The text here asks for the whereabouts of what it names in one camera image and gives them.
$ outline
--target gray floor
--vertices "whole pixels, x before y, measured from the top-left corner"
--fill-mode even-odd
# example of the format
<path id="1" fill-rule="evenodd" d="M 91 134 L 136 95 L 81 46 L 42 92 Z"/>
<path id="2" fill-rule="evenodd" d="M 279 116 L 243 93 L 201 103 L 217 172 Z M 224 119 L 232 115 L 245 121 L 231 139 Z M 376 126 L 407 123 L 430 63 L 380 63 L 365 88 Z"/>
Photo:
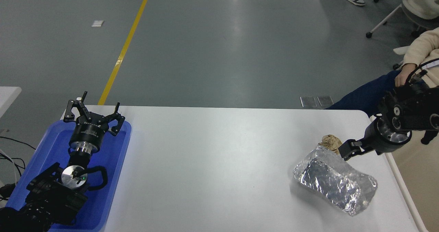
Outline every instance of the gray floor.
<path id="1" fill-rule="evenodd" d="M 67 100 L 97 104 L 142 0 L 0 0 L 0 86 L 22 93 L 4 136 L 37 146 Z M 301 108 L 300 96 L 343 95 L 391 70 L 410 44 L 400 0 L 149 0 L 106 104 Z M 92 28 L 93 20 L 105 20 Z M 0 139 L 11 157 L 33 151 Z M 8 163 L 0 179 L 13 182 Z"/>

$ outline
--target black cable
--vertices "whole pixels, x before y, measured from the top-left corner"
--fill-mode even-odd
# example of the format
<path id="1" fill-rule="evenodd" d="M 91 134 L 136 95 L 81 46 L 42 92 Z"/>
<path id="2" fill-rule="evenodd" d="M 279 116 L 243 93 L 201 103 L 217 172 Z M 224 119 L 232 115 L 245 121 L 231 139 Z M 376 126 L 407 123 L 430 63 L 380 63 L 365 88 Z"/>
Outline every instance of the black cable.
<path id="1" fill-rule="evenodd" d="M 404 85 L 409 83 L 411 77 L 413 76 L 414 73 L 416 73 L 416 71 L 417 71 L 419 68 L 420 68 L 420 67 L 416 67 L 413 71 L 411 71 L 411 73 L 409 74 L 409 76 L 407 76 L 407 79 L 406 79 L 406 82 L 404 82 Z"/>
<path id="2" fill-rule="evenodd" d="M 19 167 L 19 168 L 22 168 L 22 169 L 26 169 L 26 164 L 25 164 L 25 162 L 23 161 L 23 159 L 21 159 L 21 158 L 19 158 L 19 157 L 11 157 L 12 159 L 19 159 L 19 160 L 21 160 L 22 162 L 23 162 L 23 166 L 20 166 L 20 165 L 18 165 L 18 164 L 16 164 L 15 163 L 15 165 L 17 166 L 17 167 Z M 0 160 L 3 160 L 3 159 L 6 159 L 6 160 L 9 160 L 9 158 L 6 158 L 6 157 L 0 157 Z"/>
<path id="3" fill-rule="evenodd" d="M 6 157 L 6 156 L 5 156 L 4 154 L 2 154 L 2 153 L 0 153 L 0 156 L 3 157 L 3 158 L 0 158 L 0 159 L 6 159 L 6 160 L 8 160 L 9 162 L 13 163 L 14 166 L 15 166 L 15 168 L 17 168 L 17 170 L 19 171 L 20 177 L 22 176 L 22 172 L 21 172 L 20 169 L 19 169 L 19 167 L 21 167 L 20 165 L 14 163 L 11 159 L 9 159 L 8 157 Z"/>
<path id="4" fill-rule="evenodd" d="M 5 139 L 8 139 L 8 140 L 12 140 L 12 141 L 18 142 L 18 143 L 22 143 L 22 144 L 25 144 L 25 145 L 29 146 L 30 148 L 32 148 L 32 149 L 34 149 L 34 150 L 36 150 L 36 148 L 35 148 L 35 147 L 31 146 L 31 145 L 30 145 L 30 144 L 28 144 L 28 143 L 24 143 L 24 142 L 21 142 L 21 141 L 19 141 L 19 140 L 16 140 L 16 139 L 13 139 L 13 138 L 8 138 L 8 137 L 3 137 L 3 136 L 0 136 L 0 138 L 5 138 Z"/>
<path id="5" fill-rule="evenodd" d="M 22 168 L 22 169 L 26 169 L 26 163 L 24 162 L 23 159 L 21 159 L 21 158 L 19 158 L 19 157 L 12 157 L 12 159 L 19 159 L 19 160 L 21 160 L 22 163 L 23 163 L 23 167 L 21 167 L 20 165 L 19 165 L 19 167 Z"/>

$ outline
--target cable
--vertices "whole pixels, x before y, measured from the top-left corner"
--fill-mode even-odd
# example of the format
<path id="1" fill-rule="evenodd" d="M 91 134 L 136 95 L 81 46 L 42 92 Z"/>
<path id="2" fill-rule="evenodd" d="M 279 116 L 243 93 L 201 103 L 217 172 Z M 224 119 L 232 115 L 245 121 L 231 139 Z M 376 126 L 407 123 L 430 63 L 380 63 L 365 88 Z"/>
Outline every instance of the cable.
<path id="1" fill-rule="evenodd" d="M 0 154 L 0 156 L 2 156 L 2 157 L 0 157 L 0 159 L 6 159 L 6 160 L 8 160 L 9 162 L 11 161 L 10 159 L 4 157 L 3 154 Z M 22 177 L 22 172 L 20 171 L 19 168 L 22 168 L 22 169 L 25 169 L 25 168 L 21 167 L 20 165 L 18 165 L 18 164 L 16 164 L 16 163 L 14 163 L 14 166 L 15 166 L 15 167 L 17 168 L 17 170 L 19 171 L 20 177 Z"/>
<path id="2" fill-rule="evenodd" d="M 14 167 L 15 167 L 15 162 L 14 162 L 14 160 L 13 160 L 12 158 L 8 157 L 8 155 L 6 155 L 6 153 L 3 152 L 1 149 L 0 149 L 0 152 L 2 153 L 3 156 L 9 158 L 9 160 L 11 160 L 12 164 L 13 164 Z M 15 170 L 14 170 L 14 177 L 15 177 L 15 183 L 17 183 L 17 172 L 16 172 Z"/>
<path id="3" fill-rule="evenodd" d="M 31 146 L 31 145 L 30 145 L 30 144 L 28 144 L 28 143 L 24 143 L 24 142 L 21 142 L 21 141 L 19 141 L 19 140 L 16 140 L 16 139 L 13 139 L 13 138 L 8 138 L 8 137 L 3 137 L 3 136 L 0 136 L 0 138 L 4 138 L 4 139 L 12 140 L 12 141 L 15 141 L 15 142 L 18 142 L 18 143 L 22 143 L 22 144 L 25 144 L 25 145 L 29 146 L 30 148 L 32 148 L 32 149 L 34 149 L 34 150 L 36 150 L 36 148 L 35 148 L 35 147 Z"/>
<path id="4" fill-rule="evenodd" d="M 17 166 L 17 167 L 19 167 L 19 168 L 22 168 L 22 169 L 26 169 L 26 164 L 25 164 L 25 162 L 24 162 L 24 160 L 23 159 L 21 159 L 21 158 L 19 158 L 19 157 L 11 157 L 12 159 L 18 159 L 18 160 L 21 160 L 22 161 L 22 163 L 23 163 L 23 166 L 20 166 L 20 165 L 18 165 L 18 164 L 15 164 L 15 166 Z"/>

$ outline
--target crumpled aluminum foil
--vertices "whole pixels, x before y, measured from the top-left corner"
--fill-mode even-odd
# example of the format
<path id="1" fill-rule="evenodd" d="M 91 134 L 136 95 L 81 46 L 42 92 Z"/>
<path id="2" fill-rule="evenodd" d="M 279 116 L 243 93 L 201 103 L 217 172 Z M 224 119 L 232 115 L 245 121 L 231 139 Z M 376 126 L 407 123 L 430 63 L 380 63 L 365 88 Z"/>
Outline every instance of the crumpled aluminum foil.
<path id="1" fill-rule="evenodd" d="M 294 168 L 294 178 L 315 190 L 351 216 L 364 211 L 378 184 L 352 168 L 340 156 L 318 145 Z"/>

